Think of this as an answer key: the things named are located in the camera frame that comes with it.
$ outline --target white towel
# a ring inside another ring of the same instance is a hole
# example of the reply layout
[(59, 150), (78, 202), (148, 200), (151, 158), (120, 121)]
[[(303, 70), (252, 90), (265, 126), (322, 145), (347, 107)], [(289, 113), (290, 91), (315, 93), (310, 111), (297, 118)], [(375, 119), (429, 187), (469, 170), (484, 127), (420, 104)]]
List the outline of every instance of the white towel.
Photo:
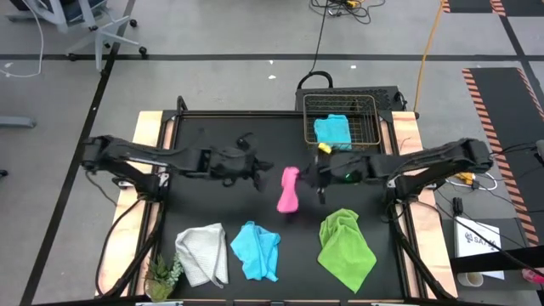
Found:
[(190, 286), (211, 281), (223, 288), (218, 280), (229, 283), (227, 247), (221, 224), (184, 230), (176, 238), (176, 251)]

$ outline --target potted plant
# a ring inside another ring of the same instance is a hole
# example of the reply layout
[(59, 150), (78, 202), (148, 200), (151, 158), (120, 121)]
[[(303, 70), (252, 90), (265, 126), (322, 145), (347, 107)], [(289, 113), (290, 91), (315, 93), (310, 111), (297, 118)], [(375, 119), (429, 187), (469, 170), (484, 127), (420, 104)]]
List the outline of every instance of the potted plant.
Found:
[(162, 255), (150, 262), (145, 274), (145, 293), (153, 303), (165, 301), (183, 272), (178, 254), (174, 254), (172, 267), (168, 267)]

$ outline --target green towel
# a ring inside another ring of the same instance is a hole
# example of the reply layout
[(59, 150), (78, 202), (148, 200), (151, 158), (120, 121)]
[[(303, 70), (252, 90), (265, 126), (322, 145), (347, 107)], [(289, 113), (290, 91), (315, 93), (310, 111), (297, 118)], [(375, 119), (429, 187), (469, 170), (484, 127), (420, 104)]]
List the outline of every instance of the green towel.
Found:
[(366, 245), (357, 226), (359, 215), (340, 209), (321, 222), (321, 250), (317, 261), (351, 291), (357, 293), (376, 264), (376, 256)]

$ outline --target wire basket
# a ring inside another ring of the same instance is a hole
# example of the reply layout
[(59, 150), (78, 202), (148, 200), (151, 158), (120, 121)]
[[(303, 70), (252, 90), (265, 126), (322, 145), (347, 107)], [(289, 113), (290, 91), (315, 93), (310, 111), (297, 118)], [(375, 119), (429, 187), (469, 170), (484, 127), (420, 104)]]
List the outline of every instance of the wire basket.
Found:
[(330, 114), (348, 118), (351, 143), (329, 144), (340, 147), (351, 145), (352, 150), (364, 150), (382, 141), (374, 97), (367, 94), (307, 94), (303, 100), (304, 139), (317, 145), (314, 123)]

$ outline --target wooden table frame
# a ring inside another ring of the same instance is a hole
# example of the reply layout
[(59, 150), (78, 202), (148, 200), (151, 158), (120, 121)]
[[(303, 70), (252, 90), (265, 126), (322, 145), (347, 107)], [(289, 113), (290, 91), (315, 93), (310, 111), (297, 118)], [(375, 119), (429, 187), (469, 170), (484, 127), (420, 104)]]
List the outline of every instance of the wooden table frame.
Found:
[[(396, 136), (397, 146), (401, 155), (422, 150), (422, 142), (417, 127), (416, 118), (413, 112), (393, 112), (394, 134)], [(159, 140), (159, 134), (162, 124), (162, 111), (142, 111), (139, 113), (138, 123), (134, 132), (133, 142), (142, 145), (155, 146)], [(388, 154), (393, 153), (393, 147), (390, 143), (390, 131), (385, 122), (382, 122), (383, 142)], [(169, 148), (173, 135), (173, 121), (167, 122), (164, 133), (165, 149)], [(133, 163), (137, 169), (144, 173), (150, 173), (150, 165)], [(117, 208), (114, 220), (117, 219), (127, 208), (136, 200), (136, 192), (133, 188), (121, 190), (117, 201)], [(419, 201), (435, 205), (434, 193), (431, 190), (424, 190)], [(158, 205), (155, 203), (151, 207), (149, 217), (148, 233), (153, 228)], [(438, 213), (424, 205), (417, 203), (411, 204), (411, 222), (416, 234), (417, 250), (422, 261), (427, 265), (433, 276), (440, 282), (442, 287), (452, 296), (457, 297), (456, 284), (450, 267), (450, 259), (442, 234), (442, 226)], [(122, 275), (133, 259), (139, 240), (139, 232), (142, 227), (145, 204), (139, 203), (123, 220), (111, 234), (110, 241), (105, 250), (104, 260), (100, 268), (99, 285), (103, 292), (109, 290)], [(400, 220), (402, 230), (406, 231), (404, 219)], [(147, 270), (150, 253), (140, 267), (139, 281), (136, 285), (136, 293), (144, 294), (144, 276)], [(414, 265), (410, 258), (404, 252), (405, 271), (408, 279), (409, 293), (413, 298), (419, 298), (419, 288), (417, 284), (417, 275)], [(433, 298), (433, 293), (427, 288), (429, 298)]]

